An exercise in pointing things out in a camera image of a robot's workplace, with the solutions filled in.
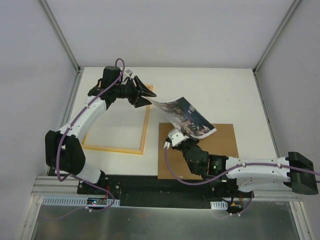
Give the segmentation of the yellow wooden picture frame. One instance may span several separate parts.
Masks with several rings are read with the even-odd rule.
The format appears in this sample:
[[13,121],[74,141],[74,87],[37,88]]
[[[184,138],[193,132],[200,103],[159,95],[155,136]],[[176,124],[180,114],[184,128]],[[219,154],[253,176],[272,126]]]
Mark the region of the yellow wooden picture frame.
[[143,155],[150,107],[134,108],[126,99],[116,100],[88,130],[82,147],[86,150]]

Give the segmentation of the street photo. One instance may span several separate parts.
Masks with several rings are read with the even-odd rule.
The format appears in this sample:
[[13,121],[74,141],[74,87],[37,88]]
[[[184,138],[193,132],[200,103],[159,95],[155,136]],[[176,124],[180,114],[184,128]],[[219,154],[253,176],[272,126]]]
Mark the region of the street photo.
[[217,131],[185,97],[170,102],[147,99],[164,113],[176,129],[195,139],[204,139]]

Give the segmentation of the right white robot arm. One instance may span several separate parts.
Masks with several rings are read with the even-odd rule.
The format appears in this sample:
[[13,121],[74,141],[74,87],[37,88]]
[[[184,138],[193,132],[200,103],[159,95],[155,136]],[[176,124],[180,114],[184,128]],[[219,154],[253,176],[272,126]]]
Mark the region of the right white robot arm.
[[179,136],[168,137],[167,147],[180,151],[190,172],[202,178],[202,184],[216,183],[216,190],[230,197],[255,190],[288,187],[300,195],[319,193],[311,160],[291,151],[285,157],[243,159],[210,154],[198,145],[198,140]]

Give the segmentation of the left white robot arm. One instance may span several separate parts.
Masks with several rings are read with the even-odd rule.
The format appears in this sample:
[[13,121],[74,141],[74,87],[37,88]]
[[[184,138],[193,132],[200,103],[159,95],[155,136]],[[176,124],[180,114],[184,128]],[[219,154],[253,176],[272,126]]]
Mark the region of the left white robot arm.
[[127,99],[135,108],[148,106],[148,98],[157,95],[138,76],[124,67],[106,66],[97,84],[89,90],[81,109],[59,130],[49,130],[45,135],[45,162],[60,172],[87,181],[88,188],[99,195],[105,191],[105,173],[86,161],[82,141],[90,127],[117,99]]

